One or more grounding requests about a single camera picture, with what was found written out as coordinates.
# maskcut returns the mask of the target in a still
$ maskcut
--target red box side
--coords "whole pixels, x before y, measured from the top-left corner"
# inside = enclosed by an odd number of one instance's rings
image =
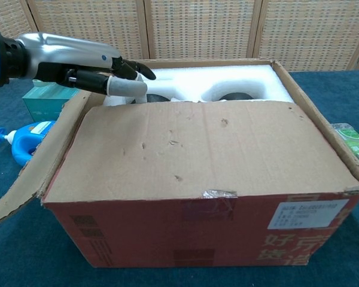
[[[285,201],[349,199],[326,228],[268,230]],[[359,201],[308,194],[46,203],[94,267],[305,265]]]

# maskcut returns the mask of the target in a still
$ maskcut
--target open cardboard box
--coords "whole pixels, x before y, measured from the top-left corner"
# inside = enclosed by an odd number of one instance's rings
[[[95,267],[307,264],[359,201],[359,162],[303,90],[271,60],[145,63],[271,65],[295,103],[92,109],[104,96],[81,91],[0,199],[0,221],[38,197]],[[207,148],[186,149],[197,141]]]

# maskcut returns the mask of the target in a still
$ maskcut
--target robotic hand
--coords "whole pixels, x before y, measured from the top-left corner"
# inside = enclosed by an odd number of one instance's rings
[[[0,87],[9,78],[27,78],[109,96],[141,97],[147,85],[137,72],[156,79],[147,66],[122,59],[107,44],[41,32],[22,34],[16,40],[0,34]]]

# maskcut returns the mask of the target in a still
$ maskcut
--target blue carpet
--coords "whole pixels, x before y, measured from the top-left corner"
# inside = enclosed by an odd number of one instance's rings
[[[292,76],[332,123],[359,131],[359,71]],[[30,81],[0,89],[0,126],[31,122],[21,96]],[[0,146],[0,196],[20,168]],[[359,205],[307,267],[95,269],[48,210],[33,200],[0,224],[0,286],[359,286]]]

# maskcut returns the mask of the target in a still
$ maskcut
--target teal tissue box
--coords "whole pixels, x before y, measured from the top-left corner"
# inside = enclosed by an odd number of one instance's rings
[[[62,106],[79,89],[49,84],[44,87],[33,87],[23,96],[23,101],[34,121],[57,120]]]

